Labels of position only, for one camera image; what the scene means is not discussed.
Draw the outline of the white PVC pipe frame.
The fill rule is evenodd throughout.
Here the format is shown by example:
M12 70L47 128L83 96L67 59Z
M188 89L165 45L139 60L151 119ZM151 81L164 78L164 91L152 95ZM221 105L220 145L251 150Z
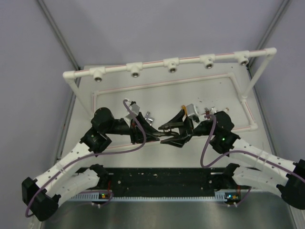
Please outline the white PVC pipe frame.
M63 145L66 154L90 127L94 112L108 107L116 118L126 115L122 101L135 101L149 112L153 127L165 123L182 105L226 110L234 132L255 131L262 123L253 87L276 48L204 54L123 65L88 65L64 72L63 78L76 99Z

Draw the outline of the dark grey faucet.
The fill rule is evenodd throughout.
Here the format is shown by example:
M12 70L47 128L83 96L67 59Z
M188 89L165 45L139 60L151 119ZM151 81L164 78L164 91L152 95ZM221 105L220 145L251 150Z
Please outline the dark grey faucet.
M160 129L158 130L158 137L175 137L178 136L179 133L172 131L172 129Z

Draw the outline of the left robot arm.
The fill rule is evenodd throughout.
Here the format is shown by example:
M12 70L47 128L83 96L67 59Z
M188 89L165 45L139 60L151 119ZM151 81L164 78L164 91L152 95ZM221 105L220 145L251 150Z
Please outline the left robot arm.
M22 200L27 206L27 218L35 216L39 221L45 221L71 197L88 188L105 188L108 178L101 165L92 164L81 175L75 175L91 159L135 152L148 142L160 140L162 133L149 125L141 112L134 112L134 106L127 105L129 114L121 119L114 118L109 108L99 108L91 120L91 128L65 157L36 178L23 180ZM112 142L108 135L128 135L137 147L106 152Z

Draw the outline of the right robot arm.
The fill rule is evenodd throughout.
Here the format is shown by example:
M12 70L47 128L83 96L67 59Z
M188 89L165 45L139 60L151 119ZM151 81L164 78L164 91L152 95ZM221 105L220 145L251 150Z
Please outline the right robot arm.
M200 158L202 168L209 168L224 157L248 165L243 167L230 163L226 166L222 177L226 188L232 189L237 185L258 188L279 196L294 208L305 208L304 160L286 160L246 142L232 132L234 124L226 112L206 114L204 120L194 127L193 120L181 110L159 127L168 134L173 128L178 128L179 134L161 141L162 144L183 147L193 136L208 137Z

